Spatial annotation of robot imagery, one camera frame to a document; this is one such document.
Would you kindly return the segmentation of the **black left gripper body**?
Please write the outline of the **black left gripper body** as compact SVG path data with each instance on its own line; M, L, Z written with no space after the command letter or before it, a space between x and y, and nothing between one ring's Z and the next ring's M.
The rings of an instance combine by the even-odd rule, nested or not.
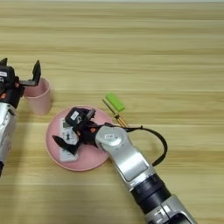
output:
M8 103L16 109L26 87L36 86L32 85L32 80L20 80L18 77L12 83L0 81L0 102Z

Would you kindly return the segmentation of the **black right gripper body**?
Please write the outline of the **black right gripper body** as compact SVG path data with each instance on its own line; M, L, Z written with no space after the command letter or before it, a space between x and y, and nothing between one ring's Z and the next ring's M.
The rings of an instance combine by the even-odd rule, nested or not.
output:
M73 122L73 131L78 137L78 142L71 149L71 153L75 154L82 144L96 146L95 137L99 130L98 125L93 121Z

